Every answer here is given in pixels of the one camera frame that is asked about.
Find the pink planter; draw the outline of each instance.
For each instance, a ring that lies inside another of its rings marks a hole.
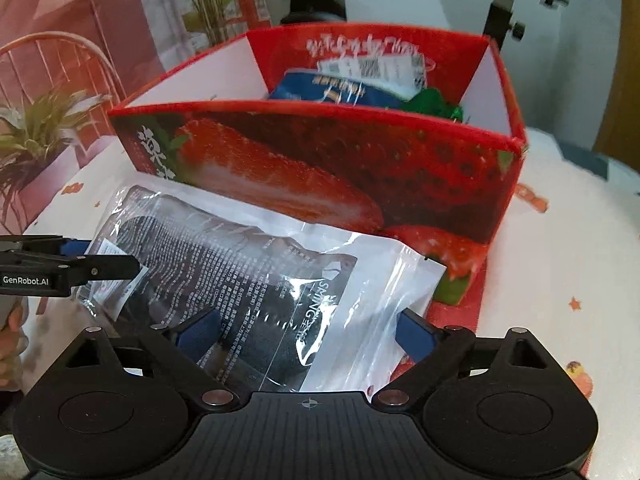
[[[27,217],[27,225],[46,208],[53,197],[78,172],[80,166],[76,149],[67,147],[20,192],[20,199]]]

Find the white label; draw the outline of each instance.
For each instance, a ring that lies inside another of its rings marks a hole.
[[[427,86],[422,54],[335,57],[318,61],[318,70],[356,79],[405,99],[411,99]]]
[[[116,244],[111,243],[108,240],[103,240],[98,249],[98,254],[127,254]],[[107,300],[115,293],[117,293],[119,287],[124,283],[124,280],[103,280],[101,282],[92,282],[91,284],[91,298],[94,301],[100,303],[107,314],[116,321],[122,307],[129,299],[129,296],[136,290],[138,283],[149,272],[148,267],[141,266],[138,275],[131,280],[124,288],[120,297],[115,302],[108,302]]]

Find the cardboard box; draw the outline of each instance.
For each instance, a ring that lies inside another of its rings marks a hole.
[[[382,108],[266,100],[290,68],[410,78],[465,124]],[[401,25],[254,30],[110,111],[139,171],[309,222],[393,236],[448,267],[457,304],[517,183],[524,124],[488,38]]]

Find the white tablecloth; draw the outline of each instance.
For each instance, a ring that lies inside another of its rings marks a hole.
[[[530,142],[520,181],[549,209],[511,202],[490,253],[478,335],[525,326],[563,366],[580,362],[600,420],[589,476],[638,480],[640,198],[564,162],[548,137],[533,132]],[[59,194],[28,233],[92,238],[118,183],[133,172],[115,142],[74,177],[82,189]],[[91,324],[69,300],[50,300],[37,317],[36,304],[25,326],[25,390]]]

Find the ribbed black surface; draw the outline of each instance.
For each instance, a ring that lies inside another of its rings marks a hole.
[[[36,480],[49,480],[39,474]],[[131,480],[479,480],[429,448],[414,421],[364,396],[254,394],[205,416],[185,446]],[[577,480],[566,475],[562,480]]]

